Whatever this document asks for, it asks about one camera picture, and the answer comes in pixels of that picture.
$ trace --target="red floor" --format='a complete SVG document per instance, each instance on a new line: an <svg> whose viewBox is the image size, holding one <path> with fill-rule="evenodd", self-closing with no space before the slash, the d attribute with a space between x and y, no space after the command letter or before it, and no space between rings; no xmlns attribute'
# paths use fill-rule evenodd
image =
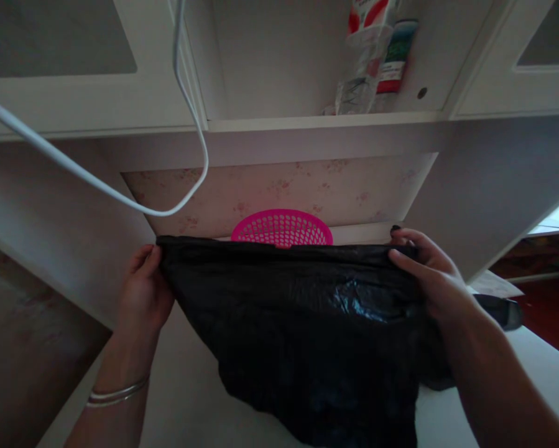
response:
<svg viewBox="0 0 559 448"><path fill-rule="evenodd" d="M559 350L559 279L516 285L525 296L515 297L524 312L524 325Z"/></svg>

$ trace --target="garbage bag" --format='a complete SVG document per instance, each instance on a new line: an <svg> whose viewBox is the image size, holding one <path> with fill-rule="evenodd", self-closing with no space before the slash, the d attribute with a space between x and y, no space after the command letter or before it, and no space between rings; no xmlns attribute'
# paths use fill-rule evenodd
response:
<svg viewBox="0 0 559 448"><path fill-rule="evenodd" d="M312 446L417 445L420 379L453 380L416 280L387 257L393 246L157 244L161 272L230 395Z"/></svg>

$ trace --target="cabinet door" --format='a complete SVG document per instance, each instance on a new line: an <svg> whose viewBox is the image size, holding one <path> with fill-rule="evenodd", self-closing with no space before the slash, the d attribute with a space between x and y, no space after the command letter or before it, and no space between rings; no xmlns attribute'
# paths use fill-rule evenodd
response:
<svg viewBox="0 0 559 448"><path fill-rule="evenodd" d="M49 136L190 129L172 42L166 0L0 0L0 104ZM0 124L0 138L11 136Z"/></svg>
<svg viewBox="0 0 559 448"><path fill-rule="evenodd" d="M559 114L559 0L507 3L455 118Z"/></svg>

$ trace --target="hand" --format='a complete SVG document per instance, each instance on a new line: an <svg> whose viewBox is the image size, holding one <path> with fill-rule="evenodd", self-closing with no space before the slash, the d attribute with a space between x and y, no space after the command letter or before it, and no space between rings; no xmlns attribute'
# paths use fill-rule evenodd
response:
<svg viewBox="0 0 559 448"><path fill-rule="evenodd" d="M418 262L395 249L389 251L389 258L418 279L427 296L427 311L437 322L457 322L481 312L458 268L429 237L416 230L399 229L391 233L391 238L392 244L418 248Z"/></svg>
<svg viewBox="0 0 559 448"><path fill-rule="evenodd" d="M141 247L128 266L119 299L118 329L158 334L172 310L174 297L159 271L161 248Z"/></svg>

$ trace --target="bottle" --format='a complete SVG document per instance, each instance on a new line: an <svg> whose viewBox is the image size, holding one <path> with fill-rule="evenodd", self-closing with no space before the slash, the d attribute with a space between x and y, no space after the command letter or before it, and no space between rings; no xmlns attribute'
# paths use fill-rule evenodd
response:
<svg viewBox="0 0 559 448"><path fill-rule="evenodd" d="M404 78L408 54L412 48L412 40L417 29L417 20L402 20L395 24L385 62L381 67L372 112L391 112L394 109L397 93L402 87L402 79Z"/></svg>
<svg viewBox="0 0 559 448"><path fill-rule="evenodd" d="M399 6L400 0L352 1L347 69L338 83L335 99L337 115L370 111Z"/></svg>

